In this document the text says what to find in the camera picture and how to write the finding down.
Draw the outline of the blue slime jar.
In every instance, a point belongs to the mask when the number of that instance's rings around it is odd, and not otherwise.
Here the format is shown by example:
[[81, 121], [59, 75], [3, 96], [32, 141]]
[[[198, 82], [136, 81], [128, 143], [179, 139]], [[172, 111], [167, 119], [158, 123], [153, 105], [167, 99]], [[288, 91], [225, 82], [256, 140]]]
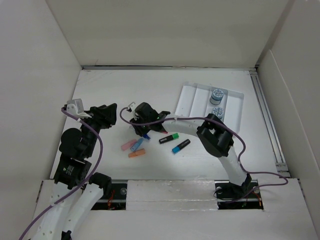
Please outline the blue slime jar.
[[211, 113], [214, 114], [215, 116], [217, 116], [220, 120], [223, 119], [224, 115], [225, 115], [224, 109], [220, 106], [214, 107], [212, 109]]
[[219, 105], [224, 97], [224, 91], [220, 88], [215, 88], [210, 97], [210, 103], [213, 105]]

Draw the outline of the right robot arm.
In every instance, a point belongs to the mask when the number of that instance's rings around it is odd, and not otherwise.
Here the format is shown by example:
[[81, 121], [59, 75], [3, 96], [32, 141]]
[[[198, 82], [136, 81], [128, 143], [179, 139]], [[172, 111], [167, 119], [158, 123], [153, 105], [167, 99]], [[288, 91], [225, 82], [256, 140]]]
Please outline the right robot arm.
[[180, 133], [197, 137], [211, 156], [219, 159], [229, 179], [232, 198], [243, 197], [249, 192], [252, 180], [249, 173], [241, 167], [234, 148], [234, 134], [226, 129], [224, 123], [214, 114], [207, 117], [185, 118], [169, 111], [157, 112], [148, 103], [137, 105], [132, 102], [128, 111], [133, 118], [129, 121], [139, 136], [149, 131]]

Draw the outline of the blue cap black highlighter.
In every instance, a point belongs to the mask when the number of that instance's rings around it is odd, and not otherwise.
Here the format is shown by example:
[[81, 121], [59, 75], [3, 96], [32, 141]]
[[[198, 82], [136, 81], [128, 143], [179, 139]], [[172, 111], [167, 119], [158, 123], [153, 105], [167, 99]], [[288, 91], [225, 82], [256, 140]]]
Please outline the blue cap black highlighter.
[[173, 154], [177, 154], [182, 149], [184, 149], [186, 146], [188, 146], [190, 143], [191, 143], [191, 141], [189, 139], [186, 139], [183, 142], [181, 142], [180, 144], [178, 144], [177, 146], [175, 146], [171, 151]]

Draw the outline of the clear glue stick blue cap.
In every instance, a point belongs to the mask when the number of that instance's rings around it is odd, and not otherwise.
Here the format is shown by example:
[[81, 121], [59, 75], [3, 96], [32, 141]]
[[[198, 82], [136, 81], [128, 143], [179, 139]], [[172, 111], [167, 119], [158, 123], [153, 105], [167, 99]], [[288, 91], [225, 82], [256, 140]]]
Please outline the clear glue stick blue cap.
[[150, 140], [150, 139], [151, 139], [147, 134], [144, 134], [142, 137], [143, 137], [144, 139], [146, 139], [146, 140]]

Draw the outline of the orange translucent eraser case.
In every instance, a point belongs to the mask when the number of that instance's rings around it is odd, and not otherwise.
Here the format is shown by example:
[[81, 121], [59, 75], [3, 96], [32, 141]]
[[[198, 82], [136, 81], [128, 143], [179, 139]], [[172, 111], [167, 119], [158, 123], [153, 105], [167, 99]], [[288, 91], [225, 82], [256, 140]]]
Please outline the orange translucent eraser case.
[[128, 157], [129, 158], [135, 158], [135, 157], [143, 156], [145, 154], [146, 154], [146, 151], [145, 151], [144, 148], [142, 148], [142, 149], [139, 149], [137, 151], [133, 151], [133, 152], [129, 153]]

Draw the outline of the green cap black highlighter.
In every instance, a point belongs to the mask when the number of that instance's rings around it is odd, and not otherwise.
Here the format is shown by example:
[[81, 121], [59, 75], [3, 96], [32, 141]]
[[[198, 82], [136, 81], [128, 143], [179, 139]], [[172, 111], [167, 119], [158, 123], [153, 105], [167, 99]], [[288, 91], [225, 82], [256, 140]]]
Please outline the green cap black highlighter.
[[160, 144], [168, 143], [179, 138], [178, 133], [174, 133], [158, 140]]

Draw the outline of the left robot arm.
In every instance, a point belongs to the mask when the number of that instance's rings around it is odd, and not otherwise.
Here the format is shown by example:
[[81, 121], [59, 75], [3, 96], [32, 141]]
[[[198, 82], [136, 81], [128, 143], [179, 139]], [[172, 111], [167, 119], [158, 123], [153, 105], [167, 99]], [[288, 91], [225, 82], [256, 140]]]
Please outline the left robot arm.
[[80, 128], [69, 128], [60, 138], [60, 158], [54, 177], [50, 205], [32, 224], [41, 219], [33, 240], [71, 240], [92, 207], [112, 191], [111, 177], [96, 171], [96, 164], [88, 161], [99, 144], [103, 152], [101, 130], [109, 129], [117, 121], [117, 104], [93, 106], [84, 110], [81, 99], [67, 102], [61, 109], [67, 117], [79, 122]]

